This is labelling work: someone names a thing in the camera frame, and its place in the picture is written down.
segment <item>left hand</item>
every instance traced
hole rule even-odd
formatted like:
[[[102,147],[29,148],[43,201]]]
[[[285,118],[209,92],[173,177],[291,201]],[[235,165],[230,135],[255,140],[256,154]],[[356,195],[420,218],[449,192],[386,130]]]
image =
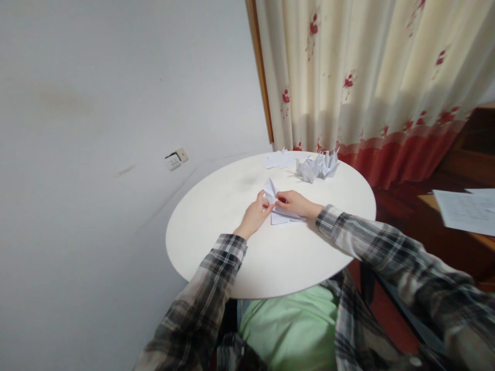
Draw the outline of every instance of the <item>left hand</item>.
[[[249,205],[242,219],[241,225],[234,231],[234,234],[244,238],[246,241],[258,230],[265,219],[270,215],[275,204],[269,205],[267,200],[263,200],[265,191],[260,191],[256,201]]]

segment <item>white wall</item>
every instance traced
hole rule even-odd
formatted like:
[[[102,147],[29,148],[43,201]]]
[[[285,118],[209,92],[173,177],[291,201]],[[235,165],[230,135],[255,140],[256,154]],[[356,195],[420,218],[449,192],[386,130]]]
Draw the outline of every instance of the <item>white wall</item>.
[[[3,1],[0,65],[0,369],[131,369],[175,205],[271,150],[245,3]]]
[[[483,98],[480,100],[480,103],[487,103],[495,101],[495,80],[491,83],[488,90],[483,95]]]

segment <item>wooden cabinet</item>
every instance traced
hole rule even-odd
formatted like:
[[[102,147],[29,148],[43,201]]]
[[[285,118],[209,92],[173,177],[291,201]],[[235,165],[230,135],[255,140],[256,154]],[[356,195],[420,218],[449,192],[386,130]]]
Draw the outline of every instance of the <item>wooden cabinet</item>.
[[[435,196],[418,197],[424,204],[409,219],[404,234],[446,264],[469,273],[480,290],[495,292],[495,238],[445,227]]]

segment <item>hand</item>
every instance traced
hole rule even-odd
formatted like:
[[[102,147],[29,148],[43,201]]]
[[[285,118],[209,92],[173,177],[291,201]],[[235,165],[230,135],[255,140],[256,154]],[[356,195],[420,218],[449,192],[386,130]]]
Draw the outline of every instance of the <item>hand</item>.
[[[316,219],[323,210],[323,205],[312,203],[296,191],[278,192],[276,197],[280,200],[275,203],[277,207],[308,219]]]
[[[265,219],[270,215],[275,204],[269,205],[268,201],[263,200],[265,191],[260,191],[256,201],[249,205],[242,219],[241,225],[234,231],[234,234],[241,236],[246,241],[258,230]]]

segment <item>wooden door frame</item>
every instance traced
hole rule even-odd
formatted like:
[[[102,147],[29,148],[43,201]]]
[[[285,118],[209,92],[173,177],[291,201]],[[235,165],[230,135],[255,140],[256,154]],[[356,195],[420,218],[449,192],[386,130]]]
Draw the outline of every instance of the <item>wooden door frame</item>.
[[[268,103],[267,81],[265,78],[265,66],[263,65],[263,52],[261,50],[261,38],[259,36],[258,13],[256,10],[256,0],[246,0],[247,16],[251,28],[251,38],[253,39],[254,55],[256,57],[256,66],[258,67],[259,86],[265,108],[265,118],[267,120],[268,137],[270,143],[273,143],[273,127],[270,115],[270,104]]]

